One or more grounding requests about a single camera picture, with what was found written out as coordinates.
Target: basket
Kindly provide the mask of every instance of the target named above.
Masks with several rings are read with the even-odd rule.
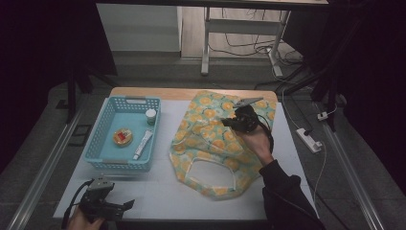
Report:
[[[154,125],[147,123],[146,111],[156,110]],[[161,100],[154,97],[112,96],[106,99],[95,126],[84,148],[84,159],[97,170],[110,173],[144,173],[150,169],[153,148],[161,114]],[[113,134],[119,128],[129,128],[133,139],[126,147],[113,142]],[[140,145],[147,129],[153,131],[138,160],[135,150]]]

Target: power strip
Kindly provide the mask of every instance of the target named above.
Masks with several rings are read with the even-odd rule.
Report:
[[[301,137],[301,139],[304,141],[304,143],[308,146],[308,148],[311,150],[311,152],[316,153],[322,149],[322,143],[315,142],[313,140],[313,138],[311,138],[310,135],[305,135],[304,128],[297,129],[296,133],[298,133],[298,135]]]

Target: floor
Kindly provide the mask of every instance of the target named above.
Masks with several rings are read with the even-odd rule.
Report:
[[[241,42],[250,42],[251,38],[248,37],[247,40]],[[218,45],[218,49],[226,48],[224,43],[215,43],[215,39],[213,41],[213,45]],[[184,49],[183,58],[172,55],[114,53],[119,71],[119,76],[114,77],[114,81],[121,86],[250,90],[260,82],[270,81],[271,83],[262,85],[258,89],[271,91],[275,91],[282,83],[273,78],[270,74],[269,60],[261,55],[239,59],[232,59],[231,56],[213,57],[210,75],[203,78],[200,76],[198,59],[198,53],[201,50],[199,51],[200,48],[195,49],[198,47],[195,45],[196,43],[192,43],[188,54],[186,54],[187,49]],[[289,52],[289,47],[286,47],[284,51]],[[282,70],[288,75],[297,67],[298,65],[283,66]],[[91,80],[95,86],[91,94],[84,95],[79,91],[77,93],[79,102],[85,102],[77,127],[89,127],[95,123],[102,101],[108,97],[111,90],[109,85],[97,78],[92,77]],[[319,108],[322,109],[324,105],[312,102],[309,92],[310,90],[305,88],[296,92],[292,97],[279,96],[279,101],[283,103],[285,113],[290,114],[291,119],[288,119],[288,123],[309,184],[316,185],[323,169],[317,186],[318,198],[316,199],[321,221],[327,229],[372,229],[366,222],[359,200],[354,196],[349,182],[345,178],[337,152],[327,138],[324,125],[316,118]],[[7,229],[21,201],[24,198],[31,198],[25,195],[31,188],[35,176],[41,171],[41,166],[54,151],[57,138],[66,128],[67,111],[64,106],[60,106],[60,103],[63,104],[66,100],[66,84],[58,85],[50,91],[49,102],[41,118],[12,162],[0,175],[0,229]],[[348,123],[343,115],[342,106],[339,106],[335,112],[335,124],[336,133],[371,198],[373,206],[382,219],[385,229],[406,229],[405,195],[397,188],[371,148]],[[322,141],[326,146],[325,150],[320,154],[310,153],[295,134],[297,127],[311,128],[312,137]],[[47,181],[47,186],[41,188],[42,192],[39,194],[37,203],[34,204],[33,211],[27,215],[29,219],[25,229],[60,229],[60,219],[53,219],[52,215],[78,162],[84,142],[85,136],[72,135],[69,137],[66,147],[63,148],[62,154],[57,160],[56,167],[52,170],[52,176]],[[246,224],[236,226],[235,224],[208,222],[189,224],[140,221],[136,222],[135,226],[138,226],[137,229],[162,229],[163,226],[178,229],[250,228]]]

